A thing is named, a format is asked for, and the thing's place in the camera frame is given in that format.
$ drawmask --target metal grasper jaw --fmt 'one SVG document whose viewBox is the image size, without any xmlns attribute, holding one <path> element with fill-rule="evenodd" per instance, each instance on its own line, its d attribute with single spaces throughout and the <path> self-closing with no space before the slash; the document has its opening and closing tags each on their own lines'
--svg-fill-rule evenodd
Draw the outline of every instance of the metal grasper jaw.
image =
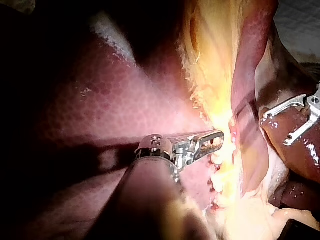
<svg viewBox="0 0 320 240">
<path fill-rule="evenodd" d="M 192 132 L 168 137 L 173 148 L 173 162 L 179 170 L 221 149 L 224 133 L 219 130 Z"/>
<path fill-rule="evenodd" d="M 320 117 L 320 84 L 317 85 L 317 91 L 314 95 L 308 96 L 306 94 L 301 94 L 292 97 L 283 103 L 275 106 L 269 111 L 265 112 L 263 115 L 264 119 L 268 117 L 273 118 L 274 116 L 282 113 L 284 110 L 290 107 L 306 107 L 310 109 L 310 116 L 308 121 L 303 124 L 294 132 L 290 132 L 288 137 L 284 140 L 283 144 L 285 146 L 291 146 L 296 140 L 298 140 L 306 131 L 308 131 Z"/>
</svg>

